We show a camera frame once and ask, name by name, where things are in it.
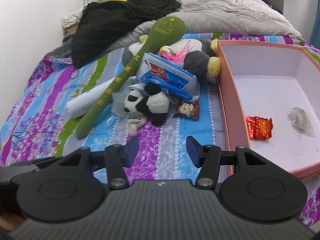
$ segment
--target green stick plush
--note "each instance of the green stick plush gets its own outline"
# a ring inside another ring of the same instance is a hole
[[[150,30],[148,39],[137,55],[130,60],[98,101],[89,109],[76,128],[76,138],[82,139],[88,135],[94,122],[101,112],[112,100],[112,93],[118,92],[124,82],[140,67],[140,62],[145,52],[156,53],[164,45],[170,45],[178,41],[186,31],[185,23],[173,16],[163,17],[155,22]]]

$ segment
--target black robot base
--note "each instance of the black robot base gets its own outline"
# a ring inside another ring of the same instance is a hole
[[[82,147],[62,158],[0,168],[0,193],[14,192],[26,221],[3,239],[13,240],[309,240],[318,239],[299,220],[307,200],[303,183],[251,149],[235,152],[187,138],[187,152],[202,167],[189,180],[136,180],[123,167],[139,150],[101,152]],[[218,184],[221,165],[234,175]],[[106,167],[108,184],[93,177]]]

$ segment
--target panda plush toy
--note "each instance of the panda plush toy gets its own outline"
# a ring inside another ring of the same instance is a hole
[[[168,97],[153,83],[146,84],[144,90],[149,96],[142,96],[138,90],[129,92],[124,101],[124,111],[135,118],[145,115],[151,118],[154,126],[163,125],[169,110]]]

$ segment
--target panda ear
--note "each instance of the panda ear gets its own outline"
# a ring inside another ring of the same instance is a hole
[[[165,123],[166,119],[167,119],[167,113],[153,114],[151,116],[151,124],[154,126],[161,126]]]
[[[153,96],[161,92],[161,87],[159,87],[157,84],[148,83],[145,85],[144,90],[149,95]]]

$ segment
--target circular pad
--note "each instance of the circular pad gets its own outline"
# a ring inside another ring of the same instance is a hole
[[[44,169],[17,191],[18,204],[26,216],[55,223],[82,218],[103,200],[102,184],[77,167]]]
[[[300,216],[307,190],[300,180],[280,168],[254,165],[227,178],[219,196],[222,204],[240,217],[278,222]]]

